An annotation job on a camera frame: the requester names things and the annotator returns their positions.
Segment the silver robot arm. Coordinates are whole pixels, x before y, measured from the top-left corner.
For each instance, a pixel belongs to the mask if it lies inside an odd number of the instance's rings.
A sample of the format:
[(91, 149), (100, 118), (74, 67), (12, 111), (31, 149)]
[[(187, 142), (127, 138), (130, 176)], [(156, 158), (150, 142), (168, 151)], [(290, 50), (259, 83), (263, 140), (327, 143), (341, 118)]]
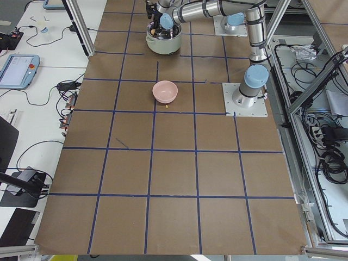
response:
[(224, 16), (221, 20), (221, 28), (226, 31), (233, 31), (237, 26), (244, 22), (244, 13), (237, 13), (233, 15)]
[(269, 57), (266, 52), (265, 1), (146, 1), (145, 5), (147, 17), (151, 20), (146, 29), (147, 45), (154, 53), (162, 55), (180, 49), (184, 23), (221, 15), (224, 17), (223, 29), (230, 29), (245, 21), (251, 65), (232, 100), (241, 108), (255, 104), (269, 77), (268, 69), (262, 64)]

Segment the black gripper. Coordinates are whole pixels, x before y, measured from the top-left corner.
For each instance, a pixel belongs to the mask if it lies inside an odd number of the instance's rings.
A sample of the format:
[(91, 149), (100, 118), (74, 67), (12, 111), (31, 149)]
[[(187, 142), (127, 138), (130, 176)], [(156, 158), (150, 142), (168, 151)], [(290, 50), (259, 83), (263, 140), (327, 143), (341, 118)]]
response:
[(146, 14), (148, 19), (160, 18), (162, 13), (159, 11), (159, 4), (145, 0)]

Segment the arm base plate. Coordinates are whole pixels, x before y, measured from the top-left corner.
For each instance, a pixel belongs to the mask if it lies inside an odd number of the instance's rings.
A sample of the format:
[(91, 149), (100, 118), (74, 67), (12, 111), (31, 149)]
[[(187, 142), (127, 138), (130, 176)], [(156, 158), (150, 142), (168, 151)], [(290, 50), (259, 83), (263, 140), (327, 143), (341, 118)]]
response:
[(240, 93), (240, 83), (222, 83), (226, 116), (268, 117), (264, 98), (260, 90), (256, 97), (246, 97)]
[(247, 26), (244, 13), (229, 16), (214, 16), (214, 30), (217, 36), (247, 37)]

